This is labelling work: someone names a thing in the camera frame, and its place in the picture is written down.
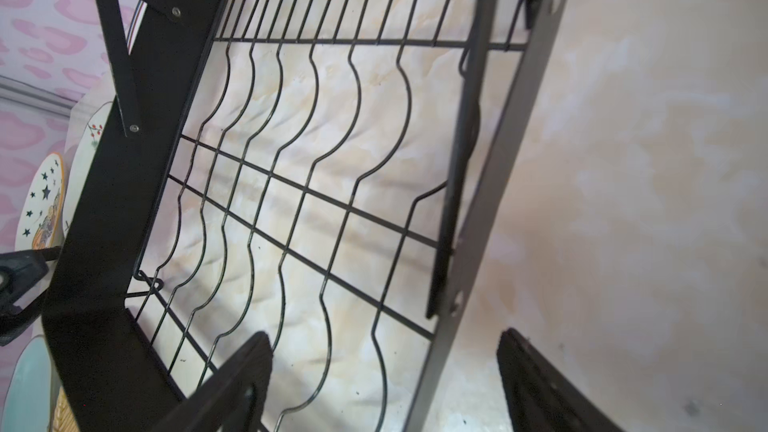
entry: cartoon figure on plate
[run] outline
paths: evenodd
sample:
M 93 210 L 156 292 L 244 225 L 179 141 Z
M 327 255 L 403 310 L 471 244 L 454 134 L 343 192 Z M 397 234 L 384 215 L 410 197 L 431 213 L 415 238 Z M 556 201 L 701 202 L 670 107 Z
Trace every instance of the cartoon figure on plate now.
M 58 216 L 59 196 L 62 194 L 61 190 L 56 194 L 56 199 L 53 200 L 53 205 L 48 207 L 48 214 L 43 218 L 43 222 L 38 226 L 38 231 L 34 234 L 32 240 L 32 248 L 37 250 L 40 248 L 46 248 L 48 240 L 53 235 L 53 231 L 56 228 L 56 217 Z

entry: metal wire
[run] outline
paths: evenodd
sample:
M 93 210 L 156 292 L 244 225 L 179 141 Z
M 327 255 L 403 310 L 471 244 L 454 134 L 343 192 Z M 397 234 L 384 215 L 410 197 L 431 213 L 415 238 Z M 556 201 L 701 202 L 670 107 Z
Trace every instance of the metal wire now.
M 362 6 L 360 7 L 360 14 L 357 17 L 357 23 L 356 23 L 356 28 L 354 30 L 354 34 L 352 34 L 351 37 L 341 36 L 342 21 L 345 15 L 347 15 L 347 13 L 350 12 L 350 10 L 354 12 L 354 6 L 350 7 L 350 0 L 343 0 L 340 7 L 339 15 L 336 19 L 336 23 L 331 27 L 332 33 L 328 36 L 321 36 L 322 27 L 323 25 L 325 25 L 326 19 L 328 19 L 328 13 L 329 13 L 330 5 L 332 2 L 332 0 L 323 0 L 324 5 L 322 8 L 322 14 L 320 15 L 319 23 L 316 25 L 316 30 L 311 38 L 304 38 L 302 37 L 302 33 L 305 29 L 305 25 L 307 24 L 310 11 L 312 10 L 312 7 L 316 4 L 316 0 L 309 0 L 307 2 L 306 8 L 301 17 L 301 22 L 298 28 L 296 29 L 295 34 L 289 35 L 290 24 L 293 21 L 294 14 L 296 14 L 296 7 L 298 4 L 298 1 L 299 0 L 290 0 L 290 7 L 288 8 L 285 22 L 284 24 L 282 24 L 283 30 L 279 36 L 273 36 L 273 33 L 275 32 L 275 29 L 278 26 L 277 21 L 281 16 L 283 4 L 286 2 L 286 0 L 277 0 L 274 6 L 274 14 L 271 17 L 271 19 L 266 17 L 268 5 L 270 4 L 271 0 L 264 0 L 263 3 L 262 3 L 262 0 L 255 0 L 254 4 L 252 5 L 250 14 L 248 15 L 248 18 L 245 21 L 245 24 L 242 24 L 240 22 L 240 19 L 244 14 L 244 7 L 245 7 L 246 0 L 230 1 L 230 4 L 228 5 L 227 11 L 226 11 L 223 25 L 220 28 L 220 36 L 216 39 L 219 42 L 226 42 L 226 47 L 224 50 L 224 55 L 226 58 L 226 74 L 224 78 L 224 85 L 222 87 L 222 91 L 220 93 L 220 97 L 216 103 L 216 106 L 211 111 L 211 114 L 209 114 L 200 124 L 200 127 L 197 131 L 197 136 L 196 137 L 191 137 L 186 135 L 181 136 L 182 139 L 191 143 L 192 153 L 190 156 L 189 166 L 187 168 L 187 174 L 183 179 L 179 179 L 178 177 L 173 175 L 168 175 L 168 179 L 172 182 L 175 182 L 180 187 L 180 190 L 177 196 L 177 207 L 176 207 L 178 212 L 176 234 L 174 236 L 174 240 L 170 247 L 168 256 L 156 268 L 154 275 L 151 278 L 149 278 L 146 274 L 140 271 L 139 276 L 137 276 L 138 280 L 146 282 L 150 286 L 150 292 L 142 302 L 139 308 L 139 311 L 136 315 L 136 320 L 138 320 L 139 316 L 142 314 L 142 311 L 144 310 L 149 298 L 155 297 L 159 301 L 163 311 L 160 316 L 160 320 L 154 330 L 150 343 L 152 344 L 156 340 L 158 333 L 160 331 L 160 328 L 164 320 L 166 319 L 166 317 L 170 317 L 171 321 L 174 324 L 176 324 L 176 326 L 182 332 L 182 334 L 181 334 L 181 339 L 178 341 L 178 344 L 176 346 L 173 358 L 170 361 L 170 365 L 168 366 L 168 374 L 174 368 L 174 365 L 176 364 L 178 357 L 180 356 L 180 351 L 182 349 L 182 346 L 184 345 L 184 342 L 187 341 L 191 345 L 193 350 L 197 352 L 197 354 L 200 356 L 200 358 L 204 362 L 202 373 L 200 374 L 200 377 L 197 381 L 197 386 L 199 387 L 205 380 L 206 373 L 208 370 L 213 372 L 216 371 L 216 365 L 214 363 L 214 353 L 216 352 L 216 349 L 220 341 L 223 338 L 229 335 L 232 335 L 232 333 L 235 332 L 238 329 L 238 327 L 242 325 L 246 315 L 250 310 L 250 303 L 254 295 L 254 284 L 255 284 L 255 277 L 256 277 L 256 261 L 259 259 L 258 252 L 254 254 L 254 250 L 252 249 L 252 242 L 253 242 L 254 236 L 258 235 L 259 237 L 266 240 L 268 243 L 274 245 L 279 250 L 281 250 L 280 260 L 276 268 L 277 278 L 280 285 L 280 316 L 279 316 L 279 321 L 277 323 L 274 340 L 272 343 L 272 348 L 274 351 L 277 350 L 277 346 L 280 343 L 280 339 L 283 332 L 283 326 L 285 324 L 286 284 L 283 277 L 283 273 L 284 273 L 283 265 L 285 263 L 286 257 L 291 256 L 292 258 L 297 260 L 299 263 L 307 266 L 310 270 L 313 270 L 314 272 L 322 275 L 322 284 L 320 286 L 320 290 L 318 293 L 318 303 L 320 304 L 320 308 L 323 314 L 323 321 L 326 326 L 326 341 L 327 341 L 326 357 L 325 357 L 322 374 L 321 374 L 320 380 L 318 381 L 317 385 L 315 386 L 315 388 L 313 389 L 312 393 L 308 398 L 304 399 L 304 401 L 299 403 L 298 405 L 285 408 L 280 412 L 280 415 L 276 421 L 274 431 L 275 432 L 278 431 L 285 417 L 295 412 L 298 412 L 308 407 L 310 404 L 312 404 L 312 402 L 318 397 L 318 395 L 322 391 L 323 386 L 329 376 L 331 359 L 332 359 L 333 330 L 332 330 L 329 312 L 326 307 L 325 292 L 326 292 L 326 286 L 328 285 L 328 282 L 333 282 L 335 284 L 338 284 L 341 288 L 343 288 L 344 290 L 347 290 L 348 292 L 350 292 L 360 300 L 370 304 L 376 310 L 374 319 L 372 321 L 372 326 L 370 329 L 370 338 L 373 343 L 374 349 L 376 350 L 376 356 L 379 361 L 379 369 L 380 369 L 381 381 L 382 381 L 382 401 L 381 401 L 378 421 L 376 423 L 376 431 L 378 432 L 380 431 L 384 423 L 384 419 L 387 411 L 387 401 L 389 397 L 386 362 L 383 357 L 381 345 L 378 341 L 378 338 L 376 337 L 376 331 L 379 326 L 381 315 L 385 314 L 389 316 L 396 322 L 405 326 L 408 330 L 421 335 L 428 341 L 432 341 L 434 339 L 434 334 L 431 331 L 424 329 L 424 327 L 416 324 L 411 319 L 407 318 L 405 315 L 386 306 L 386 299 L 389 293 L 390 286 L 392 284 L 395 271 L 397 269 L 398 261 L 402 254 L 402 249 L 405 245 L 406 238 L 410 238 L 411 240 L 414 240 L 418 243 L 427 245 L 432 249 L 437 248 L 438 243 L 435 239 L 412 231 L 411 225 L 412 225 L 412 220 L 415 215 L 417 206 L 420 203 L 422 203 L 422 201 L 424 201 L 425 199 L 434 196 L 440 191 L 443 191 L 446 188 L 446 182 L 442 182 L 438 186 L 415 197 L 410 203 L 410 207 L 408 208 L 408 213 L 406 216 L 405 223 L 402 226 L 400 226 L 399 224 L 390 222 L 389 220 L 386 220 L 374 214 L 371 214 L 370 212 L 364 211 L 358 207 L 355 207 L 354 204 L 355 204 L 356 194 L 358 193 L 359 187 L 363 180 L 376 174 L 379 170 L 381 170 L 383 167 L 386 166 L 386 164 L 390 161 L 390 159 L 394 157 L 394 155 L 399 150 L 401 144 L 403 143 L 403 140 L 405 139 L 406 134 L 408 133 L 408 126 L 411 122 L 412 114 L 414 113 L 414 110 L 413 110 L 414 98 L 413 98 L 413 92 L 411 89 L 411 81 L 408 78 L 408 74 L 406 73 L 405 69 L 401 64 L 402 56 L 405 49 L 407 47 L 424 47 L 424 46 L 435 47 L 435 48 L 460 49 L 462 50 L 462 54 L 458 62 L 458 73 L 463 78 L 466 74 L 466 62 L 468 58 L 468 52 L 471 44 L 473 44 L 475 41 L 475 31 L 474 31 L 475 25 L 472 24 L 472 28 L 470 29 L 469 34 L 465 40 L 441 39 L 440 35 L 442 33 L 443 26 L 446 21 L 446 17 L 448 16 L 448 9 L 452 4 L 452 0 L 445 0 L 444 2 L 442 2 L 442 6 L 440 9 L 441 12 L 440 12 L 439 19 L 436 24 L 434 33 L 430 34 L 431 38 L 430 39 L 410 38 L 409 34 L 411 33 L 411 28 L 412 28 L 412 24 L 414 21 L 416 8 L 418 4 L 418 0 L 412 0 L 410 4 L 406 24 L 405 24 L 405 29 L 402 32 L 402 34 L 398 34 L 397 38 L 384 37 L 386 25 L 388 24 L 388 20 L 390 18 L 390 13 L 392 12 L 392 8 L 394 7 L 394 4 L 396 2 L 396 0 L 387 0 L 386 8 L 383 12 L 383 15 L 381 16 L 382 21 L 380 25 L 378 25 L 378 31 L 376 33 L 376 37 L 373 37 L 373 38 L 360 37 L 362 26 L 366 18 L 366 10 L 370 3 L 370 0 L 363 0 Z M 525 48 L 524 43 L 512 43 L 512 33 L 514 31 L 518 17 L 520 15 L 522 4 L 523 4 L 523 0 L 518 0 L 518 2 L 516 3 L 516 7 L 514 9 L 514 14 L 512 17 L 512 23 L 510 24 L 508 34 L 506 35 L 506 40 L 498 43 L 490 43 L 488 45 L 489 50 L 500 50 L 502 52 L 524 50 Z M 236 7 L 237 7 L 237 11 L 236 11 L 236 14 L 234 15 L 234 20 L 230 20 L 230 16 L 232 15 Z M 258 17 L 258 21 L 256 22 L 255 31 L 249 33 L 250 25 L 252 24 L 252 21 L 255 20 L 255 15 L 259 7 L 261 7 L 261 10 L 260 10 L 260 16 Z M 266 25 L 264 25 L 265 20 L 269 22 L 268 28 L 266 27 Z M 265 27 L 266 34 L 261 34 L 262 26 Z M 249 43 L 250 44 L 250 49 L 248 53 L 249 59 L 250 59 L 250 73 L 251 73 L 250 87 L 246 97 L 244 98 L 245 100 L 243 102 L 243 105 L 240 108 L 239 112 L 237 113 L 236 117 L 221 131 L 219 135 L 218 143 L 216 145 L 211 145 L 201 140 L 201 137 L 203 134 L 203 130 L 206 127 L 206 124 L 208 124 L 216 116 L 216 114 L 222 107 L 224 98 L 227 94 L 228 89 L 230 88 L 230 78 L 232 76 L 231 61 L 233 59 L 233 57 L 230 56 L 230 49 L 233 43 Z M 277 44 L 274 57 L 278 67 L 278 77 L 277 77 L 278 87 L 276 90 L 276 96 L 273 103 L 269 107 L 268 112 L 265 111 L 266 118 L 264 118 L 264 120 L 260 123 L 258 128 L 255 131 L 253 131 L 253 133 L 250 136 L 248 136 L 248 138 L 244 143 L 244 148 L 242 149 L 242 153 L 236 156 L 234 154 L 221 150 L 221 147 L 222 147 L 222 144 L 224 143 L 224 140 L 228 131 L 233 129 L 235 125 L 243 117 L 246 111 L 246 108 L 250 102 L 250 99 L 254 94 L 254 89 L 256 86 L 256 64 L 254 62 L 254 47 L 257 43 L 258 44 L 267 44 L 267 43 Z M 281 53 L 283 51 L 284 46 L 291 46 L 294 44 L 307 44 L 310 46 L 309 53 L 308 53 L 308 61 L 310 63 L 310 66 L 312 67 L 312 73 L 314 76 L 314 91 L 313 91 L 313 97 L 312 97 L 312 104 L 309 110 L 307 111 L 306 118 L 303 120 L 300 128 L 286 142 L 280 145 L 280 147 L 274 152 L 269 168 L 265 168 L 247 161 L 246 156 L 248 151 L 251 149 L 254 143 L 254 140 L 257 140 L 260 134 L 271 123 L 271 120 L 273 119 L 276 113 L 277 107 L 280 104 L 281 97 L 283 96 L 283 84 L 284 84 L 284 81 L 286 80 L 286 78 L 284 77 L 285 71 L 283 70 L 283 61 L 281 59 Z M 299 138 L 302 137 L 302 134 L 304 134 L 305 131 L 308 129 L 309 124 L 312 122 L 312 119 L 315 116 L 315 112 L 318 107 L 318 101 L 320 96 L 320 74 L 318 72 L 318 67 L 317 67 L 317 64 L 315 63 L 315 58 L 314 58 L 314 53 L 318 45 L 336 45 L 336 46 L 349 47 L 348 53 L 347 53 L 347 64 L 351 69 L 351 72 L 354 76 L 354 80 L 356 84 L 356 105 L 355 105 L 355 111 L 352 114 L 350 123 L 347 126 L 346 131 L 344 132 L 341 139 L 333 147 L 331 147 L 325 153 L 323 153 L 321 156 L 314 158 L 312 160 L 312 163 L 310 164 L 310 168 L 308 169 L 305 180 L 302 184 L 302 183 L 294 182 L 293 180 L 287 177 L 284 177 L 275 173 L 275 169 L 278 164 L 278 161 L 280 160 L 282 152 L 288 147 L 291 147 Z M 360 111 L 363 105 L 362 104 L 363 97 L 362 97 L 362 84 L 360 81 L 360 74 L 359 74 L 356 62 L 354 61 L 355 49 L 359 46 L 379 46 L 379 45 L 380 46 L 398 46 L 398 52 L 395 60 L 395 67 L 398 69 L 398 73 L 402 78 L 403 86 L 406 92 L 406 108 L 404 111 L 403 124 L 397 139 L 395 140 L 392 147 L 389 149 L 388 153 L 377 164 L 375 164 L 374 167 L 365 171 L 363 174 L 361 174 L 356 178 L 352 186 L 349 199 L 346 202 L 344 202 L 339 199 L 330 197 L 327 194 L 324 194 L 314 188 L 311 188 L 310 185 L 312 183 L 312 178 L 318 165 L 325 159 L 331 157 L 331 155 L 336 153 L 345 143 L 347 143 L 348 139 L 350 139 L 351 137 L 351 134 L 355 130 L 356 125 L 358 123 L 358 119 L 360 117 Z M 470 147 L 470 154 L 471 154 L 472 150 L 474 150 L 475 148 L 475 144 L 477 143 L 479 129 L 480 129 L 479 104 L 477 104 L 477 106 L 474 109 L 473 119 L 470 121 L 470 127 L 471 127 L 471 131 L 469 135 L 470 135 L 470 142 L 471 142 L 471 147 Z M 196 158 L 198 148 L 206 149 L 207 151 L 210 151 L 213 153 L 213 158 L 206 174 L 205 185 L 202 190 L 197 190 L 195 187 L 192 187 L 189 184 L 189 179 L 190 179 L 192 168 L 194 167 L 194 160 Z M 228 199 L 226 200 L 226 204 L 218 203 L 212 197 L 209 197 L 209 187 L 213 177 L 216 160 L 219 156 L 228 158 L 234 162 L 237 162 L 238 164 L 236 172 L 234 174 L 234 181 L 231 186 Z M 264 187 L 261 189 L 259 200 L 256 205 L 256 211 L 251 220 L 238 216 L 233 210 L 231 210 L 232 205 L 234 203 L 234 197 L 237 190 L 237 185 L 239 183 L 240 176 L 244 167 L 257 171 L 258 173 L 262 174 L 265 177 Z M 300 198 L 291 220 L 289 233 L 284 243 L 282 243 L 280 240 L 277 240 L 272 235 L 266 233 L 262 228 L 258 226 L 258 222 L 261 217 L 261 213 L 263 211 L 265 197 L 269 189 L 269 186 L 272 183 L 273 178 L 278 182 L 282 183 L 283 185 L 288 185 L 294 188 L 295 190 L 300 191 Z M 186 277 L 185 280 L 183 280 L 179 284 L 176 284 L 173 287 L 173 289 L 170 291 L 170 294 L 168 295 L 168 299 L 166 300 L 164 298 L 164 295 L 160 292 L 159 290 L 160 288 L 155 287 L 155 284 L 156 283 L 159 284 L 161 282 L 161 280 L 158 278 L 160 270 L 165 268 L 168 265 L 168 263 L 170 263 L 170 261 L 172 260 L 172 257 L 174 256 L 177 250 L 178 242 L 180 240 L 180 231 L 182 228 L 181 198 L 186 191 L 188 191 L 189 193 L 192 193 L 194 196 L 197 196 L 200 199 L 199 216 L 200 216 L 200 222 L 201 222 L 201 227 L 203 232 L 203 240 L 202 240 L 202 245 L 200 249 L 200 256 L 198 257 L 197 264 L 194 267 L 192 273 L 188 277 Z M 304 202 L 307 196 L 318 198 L 319 200 L 325 203 L 331 204 L 343 210 L 343 218 L 341 221 L 339 231 L 335 238 L 335 242 L 331 251 L 330 260 L 328 262 L 328 265 L 325 267 L 313 262 L 312 260 L 303 256 L 302 254 L 299 254 L 298 251 L 296 250 L 296 247 L 292 246 L 295 238 L 294 235 L 295 235 L 296 227 L 301 217 Z M 174 298 L 177 295 L 177 292 L 182 287 L 187 286 L 189 283 L 191 283 L 194 280 L 194 277 L 198 274 L 203 264 L 204 256 L 206 253 L 206 246 L 208 245 L 208 231 L 206 230 L 206 224 L 204 219 L 204 208 L 206 207 L 206 204 L 209 206 L 215 207 L 216 210 L 223 213 L 223 217 L 220 223 L 222 243 L 224 246 L 223 262 L 222 262 L 222 265 L 220 266 L 220 270 L 216 278 L 216 283 L 211 293 L 208 294 L 207 298 L 204 301 L 199 303 L 196 307 L 194 307 L 191 310 L 191 312 L 189 312 L 187 321 L 182 322 L 179 319 L 178 315 L 174 312 L 173 302 L 174 302 Z M 373 222 L 379 226 L 383 226 L 384 228 L 394 231 L 399 236 L 398 244 L 397 244 L 394 256 L 392 257 L 391 264 L 389 265 L 389 271 L 386 276 L 386 281 L 384 283 L 383 289 L 381 290 L 379 298 L 374 298 L 368 295 L 367 293 L 362 292 L 351 283 L 348 283 L 347 281 L 341 279 L 341 277 L 338 274 L 334 274 L 332 272 L 334 261 L 340 249 L 340 245 L 343 240 L 344 232 L 345 232 L 346 225 L 348 223 L 350 215 L 354 215 L 354 216 L 363 218 L 365 220 L 368 220 L 370 222 Z M 229 244 L 228 244 L 228 237 L 226 234 L 226 224 L 230 219 L 235 220 L 235 222 L 237 222 L 238 224 L 241 224 L 242 226 L 245 226 L 249 229 L 249 235 L 246 243 L 246 249 L 247 249 L 248 260 L 249 260 L 249 285 L 248 285 L 248 290 L 246 295 L 246 301 L 244 306 L 240 310 L 239 314 L 237 315 L 236 321 L 227 330 L 221 331 L 220 333 L 218 333 L 218 335 L 216 335 L 209 350 L 203 350 L 202 347 L 199 345 L 199 343 L 195 341 L 194 337 L 192 337 L 192 335 L 190 334 L 190 328 L 192 323 L 194 322 L 194 317 L 196 313 L 206 308 L 206 306 L 215 299 L 218 291 L 220 290 L 220 286 L 222 285 L 225 279 L 226 272 L 227 272 L 227 259 L 229 255 Z

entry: dish rack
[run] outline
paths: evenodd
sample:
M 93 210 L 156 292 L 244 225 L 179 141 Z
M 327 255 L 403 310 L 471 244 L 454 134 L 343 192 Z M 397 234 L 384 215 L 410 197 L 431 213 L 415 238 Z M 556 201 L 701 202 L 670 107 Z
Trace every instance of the dish rack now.
M 434 25 L 419 15 L 420 0 L 146 0 L 149 7 L 130 58 L 121 26 L 118 24 L 119 31 L 115 32 L 114 21 L 110 22 L 115 17 L 112 5 L 116 0 L 110 1 L 97 0 L 97 5 L 118 100 L 104 128 L 42 314 L 53 359 L 81 430 L 215 430 L 222 424 L 226 430 L 268 430 L 258 419 L 270 390 L 273 357 L 278 357 L 277 346 L 287 333 L 286 308 L 295 303 L 286 290 L 286 260 L 300 265 L 302 273 L 314 272 L 320 280 L 317 300 L 326 353 L 319 363 L 322 373 L 308 389 L 311 393 L 283 408 L 274 429 L 322 396 L 333 361 L 333 338 L 344 334 L 333 329 L 326 303 L 326 288 L 332 284 L 349 294 L 350 300 L 367 304 L 367 310 L 374 313 L 370 345 L 380 375 L 378 413 L 370 419 L 375 430 L 382 429 L 388 411 L 392 412 L 388 410 L 387 364 L 396 360 L 394 356 L 386 359 L 382 352 L 377 339 L 381 321 L 386 318 L 398 324 L 404 334 L 426 341 L 426 356 L 417 369 L 408 410 L 399 416 L 404 430 L 421 430 L 472 292 L 566 0 L 473 0 L 471 9 L 464 12 L 456 5 L 457 0 L 436 0 L 439 13 Z M 507 5 L 512 8 L 500 14 L 498 11 Z M 497 16 L 507 13 L 511 19 L 500 24 Z M 266 58 L 254 58 L 257 46 L 269 51 L 268 65 Z M 341 154 L 339 150 L 350 147 L 358 133 L 356 126 L 360 127 L 361 108 L 369 103 L 366 94 L 370 88 L 361 81 L 358 69 L 362 66 L 355 54 L 387 47 L 393 51 L 392 72 L 401 84 L 400 100 L 392 99 L 392 103 L 397 102 L 400 108 L 401 102 L 405 104 L 405 110 L 399 112 L 398 130 L 389 136 L 388 147 L 366 162 L 351 183 L 343 185 L 340 181 L 341 197 L 338 191 L 323 191 L 316 185 L 317 179 L 312 181 L 313 174 L 327 159 Z M 209 61 L 212 49 L 211 61 L 217 57 L 218 69 Z M 329 70 L 318 70 L 313 54 L 321 55 L 321 49 L 325 54 L 346 57 L 341 63 L 349 66 L 351 76 L 346 86 L 351 93 L 343 104 L 321 97 L 321 78 L 324 81 L 330 74 Z M 402 210 L 398 218 L 392 218 L 371 212 L 356 199 L 360 200 L 363 185 L 383 174 L 388 165 L 392 166 L 390 161 L 398 160 L 398 153 L 407 149 L 408 126 L 425 110 L 417 100 L 412 72 L 403 62 L 409 51 L 422 49 L 457 51 L 458 67 L 454 63 L 452 70 L 460 76 L 458 100 L 453 103 L 458 112 L 451 127 L 450 149 L 442 151 L 447 157 L 447 175 L 433 186 L 413 192 L 409 200 L 400 201 Z M 481 135 L 480 102 L 489 51 L 518 54 L 519 58 L 493 138 L 479 148 L 487 152 L 485 158 L 480 157 L 482 171 L 475 183 L 468 181 L 468 168 Z M 304 82 L 311 86 L 311 100 L 299 107 L 303 115 L 294 122 L 291 134 L 270 149 L 271 159 L 259 163 L 251 154 L 267 147 L 260 141 L 280 124 L 281 101 L 285 103 L 289 94 L 295 93 L 287 63 L 291 53 L 303 54 L 305 70 L 311 71 Z M 243 75 L 239 67 L 248 73 Z M 271 102 L 266 105 L 254 104 L 254 88 L 260 80 L 267 80 L 258 76 L 258 70 L 265 71 L 264 76 L 270 76 L 272 82 L 276 77 L 274 90 L 264 95 Z M 244 76 L 247 80 L 239 82 Z M 200 84 L 214 92 L 199 92 Z M 238 105 L 231 106 L 228 101 Z M 344 105 L 352 111 L 344 116 L 340 132 L 329 142 L 331 146 L 306 162 L 302 178 L 281 172 L 280 158 L 289 155 L 295 144 L 320 126 L 330 128 L 325 120 L 318 125 L 315 117 L 323 107 L 328 111 L 329 104 L 331 109 Z M 387 110 L 386 100 L 384 104 L 382 110 Z M 260 107 L 258 121 L 250 117 L 253 107 Z M 228 140 L 230 130 L 246 133 L 238 140 Z M 203 154 L 208 162 L 202 161 Z M 230 168 L 221 175 L 216 164 L 221 167 L 225 161 Z M 199 186 L 193 184 L 196 174 L 201 174 Z M 246 174 L 261 177 L 260 190 L 241 179 Z M 217 192 L 216 196 L 214 189 L 220 182 L 229 185 L 223 195 Z M 292 212 L 279 221 L 283 235 L 260 222 L 260 215 L 272 203 L 265 197 L 275 184 L 298 196 Z M 236 210 L 241 196 L 253 198 L 255 211 L 250 210 L 250 215 Z M 188 199 L 199 207 L 194 211 L 199 211 L 197 222 L 188 219 L 184 202 Z M 434 238 L 413 224 L 419 206 L 427 200 L 439 202 L 439 227 L 437 234 L 432 234 Z M 331 246 L 325 247 L 330 251 L 325 263 L 295 242 L 302 207 L 308 201 L 331 208 L 341 217 L 327 234 Z M 166 209 L 171 216 L 164 220 L 166 228 L 158 232 L 156 218 Z M 220 230 L 210 226 L 212 222 L 205 216 L 208 211 L 221 217 Z M 396 237 L 396 245 L 387 249 L 391 253 L 389 267 L 382 274 L 383 286 L 377 293 L 357 285 L 339 267 L 334 268 L 350 221 L 378 227 Z M 249 286 L 243 288 L 246 299 L 234 320 L 203 340 L 194 332 L 195 315 L 221 300 L 216 295 L 229 280 L 227 253 L 234 252 L 227 251 L 228 239 L 233 241 L 227 235 L 227 223 L 247 233 L 246 266 L 238 272 L 245 271 Z M 184 247 L 180 240 L 183 242 L 193 228 L 202 234 L 199 259 L 192 261 L 194 266 L 183 278 L 169 277 L 164 271 L 179 261 Z M 254 240 L 271 246 L 280 256 L 274 268 L 279 287 L 278 319 L 269 335 L 248 333 L 250 338 L 241 339 L 222 358 L 214 353 L 220 341 L 243 331 L 249 314 L 255 313 L 252 308 L 258 307 L 258 301 L 254 305 L 254 290 L 258 293 L 255 283 L 261 272 L 257 269 L 262 252 L 260 248 L 254 250 Z M 221 265 L 204 259 L 206 246 L 213 247 L 214 241 L 224 244 Z M 428 320 L 414 318 L 388 302 L 398 260 L 409 242 L 433 254 L 428 287 L 420 299 Z M 154 270 L 147 269 L 151 262 L 147 250 L 156 244 L 165 247 L 164 252 L 153 264 Z M 213 281 L 208 297 L 195 308 L 180 307 L 177 293 L 203 276 Z M 150 308 L 160 312 L 154 330 L 147 329 L 145 323 Z M 175 328 L 178 335 L 170 358 L 161 357 L 157 350 L 163 326 Z M 203 367 L 199 377 L 180 384 L 173 370 L 183 367 L 180 363 L 187 353 L 196 355 Z

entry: dark stain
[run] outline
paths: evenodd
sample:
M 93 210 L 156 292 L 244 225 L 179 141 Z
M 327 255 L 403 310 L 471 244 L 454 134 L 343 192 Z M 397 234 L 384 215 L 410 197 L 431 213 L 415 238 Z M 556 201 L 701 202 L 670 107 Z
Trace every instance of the dark stain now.
M 688 414 L 688 417 L 698 417 L 701 414 L 701 408 L 695 400 L 688 400 L 688 403 L 683 406 L 683 410 Z

